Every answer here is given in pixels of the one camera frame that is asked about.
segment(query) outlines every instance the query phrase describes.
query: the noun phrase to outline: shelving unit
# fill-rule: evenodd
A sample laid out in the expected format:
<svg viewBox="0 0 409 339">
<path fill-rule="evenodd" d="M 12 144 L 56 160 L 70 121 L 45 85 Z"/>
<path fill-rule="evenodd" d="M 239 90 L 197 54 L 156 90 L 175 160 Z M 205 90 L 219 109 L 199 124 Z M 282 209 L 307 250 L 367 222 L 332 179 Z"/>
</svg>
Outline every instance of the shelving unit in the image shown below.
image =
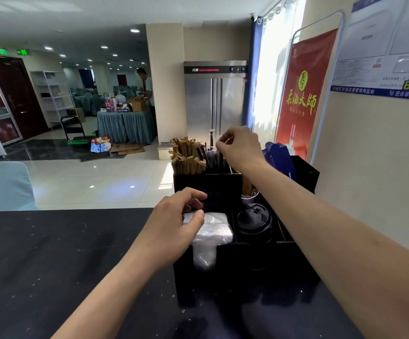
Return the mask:
<svg viewBox="0 0 409 339">
<path fill-rule="evenodd" d="M 50 127 L 60 124 L 64 130 L 64 123 L 60 119 L 68 115 L 66 110 L 74 109 L 77 116 L 77 109 L 74 105 L 69 86 L 66 83 L 65 73 L 58 71 L 32 71 L 31 74 L 43 110 L 50 122 Z"/>
</svg>

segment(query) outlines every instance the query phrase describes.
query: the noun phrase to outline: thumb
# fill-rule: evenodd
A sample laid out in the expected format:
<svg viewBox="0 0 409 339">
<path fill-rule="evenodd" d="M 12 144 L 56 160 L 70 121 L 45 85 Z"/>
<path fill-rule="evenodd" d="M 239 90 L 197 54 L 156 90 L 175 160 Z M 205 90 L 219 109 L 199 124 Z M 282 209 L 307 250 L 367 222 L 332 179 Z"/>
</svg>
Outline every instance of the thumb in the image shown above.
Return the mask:
<svg viewBox="0 0 409 339">
<path fill-rule="evenodd" d="M 218 141 L 218 142 L 215 143 L 215 147 L 217 147 L 217 150 L 219 152 L 221 152 L 223 155 L 226 154 L 226 150 L 228 149 L 228 146 L 230 146 L 230 145 L 226 145 L 222 141 Z"/>
<path fill-rule="evenodd" d="M 187 239 L 192 242 L 192 240 L 197 235 L 199 229 L 204 224 L 204 211 L 197 210 L 192 217 L 192 219 L 187 223 L 187 225 L 182 226 L 184 232 L 187 235 Z"/>
</svg>

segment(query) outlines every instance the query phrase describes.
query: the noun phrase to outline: man in white shirt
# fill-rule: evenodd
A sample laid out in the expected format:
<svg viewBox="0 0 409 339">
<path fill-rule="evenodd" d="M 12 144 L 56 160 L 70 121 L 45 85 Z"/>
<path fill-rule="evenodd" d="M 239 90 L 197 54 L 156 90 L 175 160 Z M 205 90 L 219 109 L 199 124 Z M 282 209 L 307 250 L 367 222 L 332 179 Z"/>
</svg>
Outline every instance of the man in white shirt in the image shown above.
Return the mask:
<svg viewBox="0 0 409 339">
<path fill-rule="evenodd" d="M 137 69 L 137 75 L 139 75 L 140 79 L 143 82 L 143 95 L 145 95 L 149 103 L 151 105 L 151 113 L 154 120 L 154 129 L 157 134 L 157 123 L 156 123 L 156 109 L 154 108 L 154 94 L 152 91 L 152 79 L 148 77 L 147 72 L 143 68 Z"/>
</svg>

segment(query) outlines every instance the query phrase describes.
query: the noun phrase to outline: wall poster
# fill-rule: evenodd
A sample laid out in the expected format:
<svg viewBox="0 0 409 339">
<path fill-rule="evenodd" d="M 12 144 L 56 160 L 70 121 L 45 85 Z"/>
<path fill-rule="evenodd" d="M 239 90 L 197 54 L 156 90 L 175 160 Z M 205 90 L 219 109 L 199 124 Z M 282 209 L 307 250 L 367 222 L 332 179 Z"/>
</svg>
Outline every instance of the wall poster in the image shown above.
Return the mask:
<svg viewBox="0 0 409 339">
<path fill-rule="evenodd" d="M 353 4 L 331 90 L 409 99 L 409 0 Z"/>
<path fill-rule="evenodd" d="M 338 29 L 292 45 L 275 142 L 306 159 Z"/>
</svg>

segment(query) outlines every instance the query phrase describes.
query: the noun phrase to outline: person's left hand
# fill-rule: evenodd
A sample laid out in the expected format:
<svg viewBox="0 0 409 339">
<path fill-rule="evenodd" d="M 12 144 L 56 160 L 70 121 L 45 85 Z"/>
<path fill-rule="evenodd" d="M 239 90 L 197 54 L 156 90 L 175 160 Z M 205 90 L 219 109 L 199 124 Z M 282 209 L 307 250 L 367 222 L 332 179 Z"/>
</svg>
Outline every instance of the person's left hand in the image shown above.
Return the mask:
<svg viewBox="0 0 409 339">
<path fill-rule="evenodd" d="M 204 223 L 200 200 L 206 198 L 205 193 L 192 188 L 164 197 L 154 207 L 128 253 L 140 257 L 141 264 L 150 264 L 155 270 L 175 262 L 187 250 Z M 183 226 L 182 211 L 190 211 L 190 206 L 199 210 Z"/>
</svg>

